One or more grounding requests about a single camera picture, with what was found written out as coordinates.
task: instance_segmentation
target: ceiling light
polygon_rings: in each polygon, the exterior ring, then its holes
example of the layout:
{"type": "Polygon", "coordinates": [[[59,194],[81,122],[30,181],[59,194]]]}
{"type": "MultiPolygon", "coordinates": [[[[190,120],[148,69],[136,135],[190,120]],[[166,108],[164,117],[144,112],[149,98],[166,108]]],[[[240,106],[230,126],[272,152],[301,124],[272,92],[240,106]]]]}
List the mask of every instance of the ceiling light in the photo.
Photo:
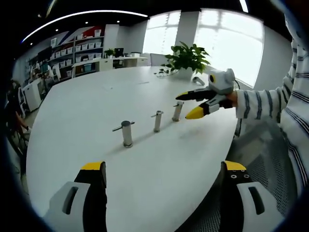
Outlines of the ceiling light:
{"type": "Polygon", "coordinates": [[[78,12],[78,13],[73,13],[73,14],[69,14],[69,15],[66,15],[66,16],[62,16],[60,18],[56,18],[46,24],[44,24],[43,26],[40,26],[39,28],[35,29],[33,32],[31,32],[29,35],[27,35],[23,40],[22,40],[22,43],[27,39],[29,38],[31,35],[33,35],[34,33],[38,32],[39,30],[41,30],[42,28],[45,28],[46,26],[52,24],[52,23],[55,23],[61,19],[65,19],[65,18],[68,18],[68,17],[72,17],[72,16],[76,16],[76,15],[84,15],[84,14],[90,14],[90,13],[123,13],[123,14],[129,14],[129,15],[137,15],[137,16],[142,16],[142,17],[148,17],[148,15],[143,15],[143,14],[140,14],[140,13],[135,13],[135,12],[130,12],[130,11],[118,11],[118,10],[95,10],[95,11],[84,11],[84,12],[78,12]]]}
{"type": "Polygon", "coordinates": [[[247,7],[246,0],[239,0],[239,1],[242,7],[242,11],[248,13],[248,7],[247,7]]]}

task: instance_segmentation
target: human hand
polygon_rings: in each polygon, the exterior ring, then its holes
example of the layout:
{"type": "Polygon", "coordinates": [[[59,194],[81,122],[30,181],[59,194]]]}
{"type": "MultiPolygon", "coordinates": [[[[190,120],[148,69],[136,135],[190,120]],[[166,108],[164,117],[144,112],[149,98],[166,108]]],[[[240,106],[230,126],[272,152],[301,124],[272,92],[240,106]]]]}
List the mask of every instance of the human hand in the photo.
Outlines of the human hand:
{"type": "Polygon", "coordinates": [[[232,105],[233,107],[237,107],[237,92],[236,91],[233,91],[232,93],[230,94],[227,94],[227,99],[231,100],[232,101],[232,105]]]}

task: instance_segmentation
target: bright window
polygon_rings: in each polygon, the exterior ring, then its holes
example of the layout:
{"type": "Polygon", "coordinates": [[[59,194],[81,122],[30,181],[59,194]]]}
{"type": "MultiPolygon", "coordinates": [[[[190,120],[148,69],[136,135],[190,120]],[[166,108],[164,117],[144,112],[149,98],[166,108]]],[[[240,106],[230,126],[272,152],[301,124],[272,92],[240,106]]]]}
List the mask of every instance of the bright window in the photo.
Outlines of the bright window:
{"type": "Polygon", "coordinates": [[[180,11],[159,14],[147,23],[143,53],[171,54],[175,45],[180,11]]]}
{"type": "Polygon", "coordinates": [[[232,68],[238,80],[254,87],[263,52],[263,23],[253,17],[224,10],[203,9],[195,43],[211,57],[211,66],[232,68]]]}

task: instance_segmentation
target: metal peg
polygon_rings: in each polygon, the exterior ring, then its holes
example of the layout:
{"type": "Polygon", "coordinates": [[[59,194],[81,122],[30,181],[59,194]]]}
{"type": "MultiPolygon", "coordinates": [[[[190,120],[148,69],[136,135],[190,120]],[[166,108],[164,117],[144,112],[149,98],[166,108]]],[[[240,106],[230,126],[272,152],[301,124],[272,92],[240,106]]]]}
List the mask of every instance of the metal peg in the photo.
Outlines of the metal peg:
{"type": "Polygon", "coordinates": [[[193,83],[199,82],[202,86],[205,85],[205,82],[203,82],[198,76],[193,77],[192,81],[193,83]]]}
{"type": "Polygon", "coordinates": [[[151,117],[155,117],[155,122],[154,122],[154,132],[155,133],[160,132],[162,114],[163,114],[163,111],[158,110],[155,115],[151,116],[151,117]]]}
{"type": "Polygon", "coordinates": [[[123,121],[120,127],[113,129],[113,131],[122,129],[122,136],[124,138],[123,144],[126,148],[133,146],[132,135],[131,135],[131,125],[133,125],[134,123],[135,122],[123,121]]]}
{"type": "Polygon", "coordinates": [[[182,107],[183,107],[183,102],[182,101],[178,101],[177,105],[174,106],[175,107],[175,112],[174,112],[174,116],[172,118],[172,120],[174,122],[179,122],[179,116],[180,116],[180,112],[182,111],[182,107]]]}

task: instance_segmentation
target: desk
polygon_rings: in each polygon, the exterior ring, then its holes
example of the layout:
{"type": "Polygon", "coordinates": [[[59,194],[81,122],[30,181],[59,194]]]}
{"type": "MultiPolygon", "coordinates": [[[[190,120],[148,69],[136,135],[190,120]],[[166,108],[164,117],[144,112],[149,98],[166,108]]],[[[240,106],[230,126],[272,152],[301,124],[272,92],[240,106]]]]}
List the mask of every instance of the desk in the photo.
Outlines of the desk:
{"type": "Polygon", "coordinates": [[[113,60],[123,60],[124,61],[124,67],[137,67],[137,66],[146,66],[145,60],[147,60],[147,57],[114,57],[114,58],[107,58],[107,59],[93,59],[93,60],[87,60],[82,61],[79,63],[75,63],[72,65],[72,78],[76,77],[76,67],[82,66],[85,64],[92,64],[92,63],[98,63],[98,66],[96,67],[96,71],[93,72],[101,72],[101,71],[108,71],[111,70],[112,67],[112,61],[113,60]]]}
{"type": "MultiPolygon", "coordinates": [[[[195,83],[158,78],[160,67],[88,74],[54,86],[31,132],[27,183],[31,203],[44,216],[49,200],[88,162],[106,161],[108,232],[172,232],[194,212],[214,183],[236,128],[235,109],[174,123],[175,97],[195,83]],[[157,110],[164,112],[154,133],[157,110]],[[133,147],[124,148],[123,120],[133,147]]],[[[207,83],[207,75],[201,79],[207,83]]]]}

